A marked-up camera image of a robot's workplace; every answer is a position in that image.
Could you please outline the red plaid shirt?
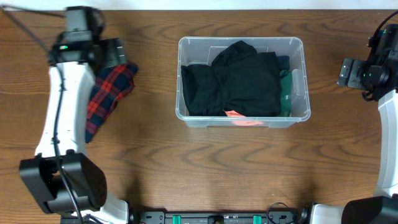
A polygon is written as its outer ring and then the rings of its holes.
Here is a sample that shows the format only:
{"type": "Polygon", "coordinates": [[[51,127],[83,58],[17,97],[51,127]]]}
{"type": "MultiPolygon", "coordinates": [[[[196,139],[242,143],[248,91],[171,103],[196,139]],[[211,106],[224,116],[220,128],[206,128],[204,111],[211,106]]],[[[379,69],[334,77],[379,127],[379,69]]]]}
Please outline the red plaid shirt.
{"type": "Polygon", "coordinates": [[[102,69],[95,80],[87,106],[85,142],[88,144],[99,128],[117,107],[118,103],[133,91],[137,65],[124,63],[102,69]]]}

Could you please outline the dark green garment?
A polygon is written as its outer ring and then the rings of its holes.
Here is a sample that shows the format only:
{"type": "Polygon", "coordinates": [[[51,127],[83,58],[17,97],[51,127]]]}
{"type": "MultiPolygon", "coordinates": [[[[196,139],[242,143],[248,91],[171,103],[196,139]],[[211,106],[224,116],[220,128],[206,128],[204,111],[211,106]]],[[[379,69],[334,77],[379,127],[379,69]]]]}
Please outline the dark green garment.
{"type": "Polygon", "coordinates": [[[281,94],[280,94],[280,117],[289,117],[292,109],[291,102],[291,91],[292,91],[292,72],[288,70],[280,71],[280,84],[281,84],[281,94]]]}

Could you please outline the navy blue garment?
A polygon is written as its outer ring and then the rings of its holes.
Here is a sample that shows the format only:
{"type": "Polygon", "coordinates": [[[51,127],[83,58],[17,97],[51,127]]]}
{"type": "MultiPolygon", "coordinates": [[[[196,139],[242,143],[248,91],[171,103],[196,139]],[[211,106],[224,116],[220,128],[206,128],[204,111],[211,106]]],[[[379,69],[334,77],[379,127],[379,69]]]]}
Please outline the navy blue garment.
{"type": "Polygon", "coordinates": [[[290,57],[287,55],[277,56],[280,70],[290,70],[290,57]]]}

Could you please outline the large black garment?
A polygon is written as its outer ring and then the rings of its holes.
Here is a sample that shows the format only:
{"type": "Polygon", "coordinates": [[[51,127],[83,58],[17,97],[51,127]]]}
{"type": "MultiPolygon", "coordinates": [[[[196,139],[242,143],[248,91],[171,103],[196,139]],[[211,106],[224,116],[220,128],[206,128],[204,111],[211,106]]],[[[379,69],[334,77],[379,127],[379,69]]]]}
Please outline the large black garment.
{"type": "Polygon", "coordinates": [[[273,117],[282,112],[279,61],[242,40],[220,52],[210,65],[181,66],[183,97],[190,116],[273,117]]]}

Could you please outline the pink printed t-shirt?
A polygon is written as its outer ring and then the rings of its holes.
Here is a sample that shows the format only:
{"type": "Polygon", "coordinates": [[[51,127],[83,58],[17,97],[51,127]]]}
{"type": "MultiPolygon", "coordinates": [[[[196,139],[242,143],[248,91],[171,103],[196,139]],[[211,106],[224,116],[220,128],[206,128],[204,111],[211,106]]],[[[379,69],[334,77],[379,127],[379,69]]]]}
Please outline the pink printed t-shirt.
{"type": "Polygon", "coordinates": [[[234,125],[237,126],[261,126],[264,124],[263,121],[258,121],[255,119],[248,119],[246,116],[239,114],[235,110],[225,111],[228,118],[232,118],[231,121],[234,125]]]}

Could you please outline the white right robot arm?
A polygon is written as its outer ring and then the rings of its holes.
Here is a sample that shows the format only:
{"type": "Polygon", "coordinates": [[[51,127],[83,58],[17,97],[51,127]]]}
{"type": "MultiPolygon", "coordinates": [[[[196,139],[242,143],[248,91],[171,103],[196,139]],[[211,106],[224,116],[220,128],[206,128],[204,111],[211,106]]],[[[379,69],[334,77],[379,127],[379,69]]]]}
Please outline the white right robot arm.
{"type": "Polygon", "coordinates": [[[365,100],[378,102],[381,117],[381,163],[374,196],[348,202],[344,207],[315,204],[308,213],[314,224],[397,223],[397,60],[385,59],[356,74],[365,100]]]}

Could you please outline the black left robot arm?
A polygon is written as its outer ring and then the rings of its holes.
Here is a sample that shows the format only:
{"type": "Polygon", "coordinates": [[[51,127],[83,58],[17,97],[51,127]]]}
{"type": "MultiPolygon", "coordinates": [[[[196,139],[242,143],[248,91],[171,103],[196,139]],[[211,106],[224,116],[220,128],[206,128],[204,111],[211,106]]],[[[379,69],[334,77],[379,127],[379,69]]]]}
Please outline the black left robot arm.
{"type": "Polygon", "coordinates": [[[107,189],[103,171],[86,153],[86,107],[97,74],[95,67],[111,68],[126,62],[118,38],[101,40],[96,59],[82,59],[89,47],[57,46],[49,68],[50,96],[44,130],[32,159],[22,160],[20,177],[46,214],[65,221],[78,217],[91,222],[129,223],[129,206],[107,189]]]}

